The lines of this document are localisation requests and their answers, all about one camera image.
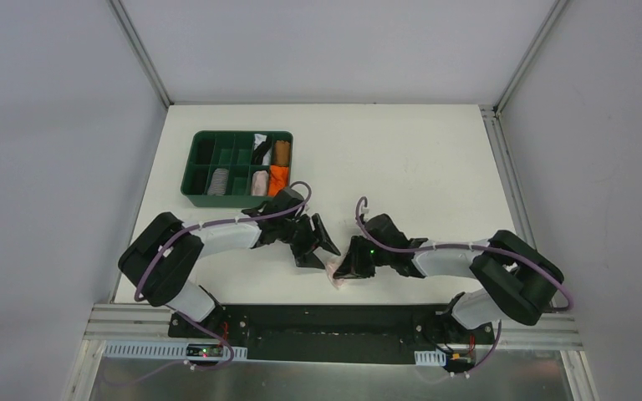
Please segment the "aluminium rail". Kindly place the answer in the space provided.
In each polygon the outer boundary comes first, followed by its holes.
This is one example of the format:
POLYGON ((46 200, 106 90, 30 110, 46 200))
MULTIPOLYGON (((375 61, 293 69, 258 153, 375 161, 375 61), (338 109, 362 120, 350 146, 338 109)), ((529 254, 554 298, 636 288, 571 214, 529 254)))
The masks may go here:
POLYGON ((564 275, 533 248, 532 230, 501 121, 492 107, 482 105, 479 110, 517 233, 500 230, 494 234, 487 249, 474 259, 472 271, 505 315, 532 326, 544 312, 552 311, 551 303, 564 275))
MULTIPOLYGON (((84 330, 85 340, 142 340, 171 342, 167 334, 172 311, 125 303, 96 304, 84 330)), ((573 316, 545 313, 534 326, 514 321, 502 323, 498 348, 503 350, 584 350, 573 316)))

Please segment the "aluminium front rail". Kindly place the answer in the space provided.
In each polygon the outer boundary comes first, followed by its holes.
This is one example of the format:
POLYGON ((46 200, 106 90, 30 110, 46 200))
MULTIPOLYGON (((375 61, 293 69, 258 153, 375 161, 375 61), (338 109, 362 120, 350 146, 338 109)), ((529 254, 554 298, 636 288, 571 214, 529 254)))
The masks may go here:
MULTIPOLYGON (((125 303, 96 304, 84 330, 85 340, 142 340, 171 342, 167 334, 172 311, 125 303)), ((498 348, 503 350, 584 350, 573 316, 545 313, 534 326, 514 321, 502 323, 498 348)))

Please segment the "black white rolled cloth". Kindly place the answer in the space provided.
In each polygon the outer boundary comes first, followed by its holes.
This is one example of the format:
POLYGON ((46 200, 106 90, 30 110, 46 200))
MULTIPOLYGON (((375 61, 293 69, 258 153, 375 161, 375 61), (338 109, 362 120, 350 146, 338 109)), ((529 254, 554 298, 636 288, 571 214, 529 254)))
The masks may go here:
POLYGON ((255 134, 251 156, 252 165, 270 165, 272 160, 273 138, 265 134, 255 134))

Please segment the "green compartment tray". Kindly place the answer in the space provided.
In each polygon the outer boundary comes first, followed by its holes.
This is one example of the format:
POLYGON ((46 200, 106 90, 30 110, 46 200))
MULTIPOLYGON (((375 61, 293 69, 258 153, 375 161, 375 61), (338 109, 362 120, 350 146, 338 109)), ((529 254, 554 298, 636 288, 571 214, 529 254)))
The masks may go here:
POLYGON ((248 208, 256 206, 271 196, 250 195, 252 174, 267 170, 273 165, 274 142, 291 143, 291 160, 288 166, 291 180, 293 135, 287 131, 258 130, 202 130, 193 135, 181 182, 181 194, 195 207, 248 208), (251 156, 255 134, 273 138, 270 165, 252 165, 251 156), (212 172, 216 168, 230 170, 225 195, 207 195, 212 172))

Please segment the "right side aluminium rail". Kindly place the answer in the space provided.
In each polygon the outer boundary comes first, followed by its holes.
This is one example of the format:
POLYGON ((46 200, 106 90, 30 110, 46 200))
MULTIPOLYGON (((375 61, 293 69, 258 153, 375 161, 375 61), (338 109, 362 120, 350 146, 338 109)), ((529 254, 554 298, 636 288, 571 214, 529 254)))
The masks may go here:
POLYGON ((474 259, 472 271, 505 315, 532 326, 544 312, 552 311, 551 303, 564 275, 533 248, 532 230, 501 121, 492 107, 482 105, 479 110, 517 233, 500 230, 494 234, 487 249, 474 259))

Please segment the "grey striped rolled cloth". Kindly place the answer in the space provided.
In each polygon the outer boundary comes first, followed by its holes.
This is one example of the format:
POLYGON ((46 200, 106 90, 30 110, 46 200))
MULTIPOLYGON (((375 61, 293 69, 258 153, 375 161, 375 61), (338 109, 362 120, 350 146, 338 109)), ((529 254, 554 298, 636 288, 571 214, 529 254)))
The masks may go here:
POLYGON ((211 175, 210 183, 207 188, 207 195, 225 195, 230 170, 227 168, 216 168, 211 175))

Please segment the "pink underwear navy trim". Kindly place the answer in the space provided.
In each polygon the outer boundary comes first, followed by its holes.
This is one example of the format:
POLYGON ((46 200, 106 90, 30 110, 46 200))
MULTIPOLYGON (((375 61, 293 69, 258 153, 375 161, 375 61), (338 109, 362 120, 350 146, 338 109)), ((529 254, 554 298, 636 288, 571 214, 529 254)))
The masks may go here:
POLYGON ((269 185, 269 172, 267 170, 256 171, 252 174, 250 195, 267 196, 269 185))

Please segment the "orange rolled cloth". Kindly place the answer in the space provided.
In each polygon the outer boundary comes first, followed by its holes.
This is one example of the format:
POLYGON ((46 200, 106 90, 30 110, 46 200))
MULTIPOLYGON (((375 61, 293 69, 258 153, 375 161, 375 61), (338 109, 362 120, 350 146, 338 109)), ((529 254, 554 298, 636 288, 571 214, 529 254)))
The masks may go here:
POLYGON ((271 165, 267 195, 274 197, 280 190, 288 185, 289 168, 287 166, 271 165))

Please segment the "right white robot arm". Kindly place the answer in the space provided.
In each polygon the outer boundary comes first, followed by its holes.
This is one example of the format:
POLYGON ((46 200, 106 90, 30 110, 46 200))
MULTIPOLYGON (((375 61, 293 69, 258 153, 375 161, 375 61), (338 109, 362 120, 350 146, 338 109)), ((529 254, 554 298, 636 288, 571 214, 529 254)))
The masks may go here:
POLYGON ((359 222, 362 233, 352 236, 345 257, 332 268, 334 280, 371 278, 377 268, 388 266, 403 277, 463 277, 481 284, 477 291, 454 296, 440 314, 442 334, 454 343, 488 322, 535 325, 563 288, 559 268, 510 231, 450 244, 409 238, 386 214, 359 222))

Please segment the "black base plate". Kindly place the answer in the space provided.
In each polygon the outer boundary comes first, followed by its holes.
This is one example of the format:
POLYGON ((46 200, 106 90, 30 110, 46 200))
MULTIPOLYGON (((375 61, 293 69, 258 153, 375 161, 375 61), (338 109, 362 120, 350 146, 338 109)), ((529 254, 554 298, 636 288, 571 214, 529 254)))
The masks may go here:
POLYGON ((489 346, 493 326, 467 330, 442 317, 443 304, 224 305, 193 326, 174 313, 171 338, 207 340, 207 331, 246 349, 257 361, 412 364, 415 353, 440 346, 489 346))

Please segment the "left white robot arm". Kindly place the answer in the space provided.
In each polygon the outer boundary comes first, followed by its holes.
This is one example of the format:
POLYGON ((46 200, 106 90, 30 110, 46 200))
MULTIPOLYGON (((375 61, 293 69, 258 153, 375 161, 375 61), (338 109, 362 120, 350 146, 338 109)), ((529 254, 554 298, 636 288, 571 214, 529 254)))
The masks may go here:
POLYGON ((211 338, 220 331, 222 316, 218 301, 190 279, 198 260, 277 241, 289 245, 295 265, 302 268, 324 268, 318 249, 339 255, 320 215, 305 213, 309 199, 287 186, 239 216, 190 226, 161 212, 122 254, 118 268, 134 285, 135 301, 187 316, 193 331, 211 338))

